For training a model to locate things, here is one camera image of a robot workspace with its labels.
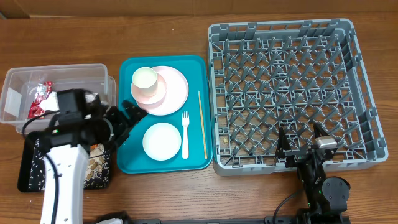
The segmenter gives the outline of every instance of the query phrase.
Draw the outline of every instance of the wooden table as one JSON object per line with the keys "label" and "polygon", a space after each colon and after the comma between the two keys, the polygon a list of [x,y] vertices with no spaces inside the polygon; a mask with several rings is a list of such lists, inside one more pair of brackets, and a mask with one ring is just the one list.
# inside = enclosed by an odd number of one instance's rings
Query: wooden table
{"label": "wooden table", "polygon": [[[350,182],[352,223],[394,223],[398,219],[398,14],[266,14],[206,17],[104,17],[0,21],[0,81],[10,68],[103,63],[118,83],[121,64],[131,57],[197,54],[206,59],[212,23],[348,18],[354,22],[373,96],[389,146],[386,162],[368,170],[330,173]],[[38,223],[42,193],[17,190],[23,140],[12,126],[0,126],[0,223]],[[86,191],[84,219],[126,210],[133,218],[161,220],[263,218],[301,188],[294,172],[220,177],[205,170],[126,175],[117,169],[104,190]],[[305,196],[282,207],[293,215]]]}

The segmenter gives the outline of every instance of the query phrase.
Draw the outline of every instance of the teal tray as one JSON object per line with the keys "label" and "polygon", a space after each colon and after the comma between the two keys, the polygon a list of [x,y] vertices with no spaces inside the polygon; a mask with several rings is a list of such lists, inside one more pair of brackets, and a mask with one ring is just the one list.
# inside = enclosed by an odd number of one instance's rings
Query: teal tray
{"label": "teal tray", "polygon": [[[141,67],[154,67],[165,65],[173,67],[184,74],[189,85],[188,98],[185,104],[176,112],[166,116],[154,116],[148,114],[130,132],[130,137],[118,149],[117,163],[121,171],[127,174],[147,174],[155,172],[172,172],[182,170],[197,170],[206,168],[213,158],[213,143],[211,140],[210,103],[208,91],[208,79],[206,75],[206,64],[203,59],[196,55],[176,55],[163,57],[142,57],[126,60],[120,69],[119,77],[119,109],[121,102],[129,100],[136,105],[131,95],[130,86],[132,74]],[[201,131],[200,109],[198,90],[203,110],[203,122],[205,125],[207,159],[203,147]],[[189,111],[190,124],[188,127],[189,158],[182,159],[181,148],[177,155],[166,161],[151,159],[142,147],[142,138],[146,130],[156,123],[170,123],[174,125],[181,134],[182,111]]]}

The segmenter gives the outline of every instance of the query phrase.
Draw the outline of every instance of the stacked plates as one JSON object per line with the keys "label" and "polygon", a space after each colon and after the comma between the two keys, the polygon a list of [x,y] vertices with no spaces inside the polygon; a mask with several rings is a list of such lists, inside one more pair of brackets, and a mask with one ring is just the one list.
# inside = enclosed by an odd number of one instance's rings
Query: stacked plates
{"label": "stacked plates", "polygon": [[177,69],[169,66],[156,66],[152,69],[157,74],[157,88],[152,93],[153,95],[148,96],[142,88],[132,82],[132,97],[137,101],[138,106],[149,114],[163,116],[176,112],[188,98],[187,79]]}

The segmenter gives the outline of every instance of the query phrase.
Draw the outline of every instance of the plastic bin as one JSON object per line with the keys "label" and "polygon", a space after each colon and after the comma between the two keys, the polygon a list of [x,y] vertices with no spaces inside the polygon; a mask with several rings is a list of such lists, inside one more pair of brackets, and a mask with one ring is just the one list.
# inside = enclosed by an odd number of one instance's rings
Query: plastic bin
{"label": "plastic bin", "polygon": [[338,143],[326,171],[367,169],[387,159],[351,21],[213,24],[208,38],[217,174],[294,170],[269,158],[278,129],[299,150],[313,144],[314,122]]}
{"label": "plastic bin", "polygon": [[[7,72],[0,98],[0,122],[11,124],[21,133],[30,106],[35,98],[37,85],[53,82],[53,91],[84,88],[99,93],[101,100],[116,106],[116,83],[108,77],[103,64],[54,65],[43,67],[12,68]],[[38,119],[26,132],[40,131],[47,127],[49,118]]]}

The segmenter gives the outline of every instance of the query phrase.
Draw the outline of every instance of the small white plate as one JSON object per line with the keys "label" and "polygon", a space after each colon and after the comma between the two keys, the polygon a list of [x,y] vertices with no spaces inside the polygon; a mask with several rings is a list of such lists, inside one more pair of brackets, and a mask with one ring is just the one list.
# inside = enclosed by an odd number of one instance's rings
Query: small white plate
{"label": "small white plate", "polygon": [[169,123],[152,125],[144,134],[142,146],[145,153],[157,161],[173,158],[181,147],[181,135],[176,127]]}

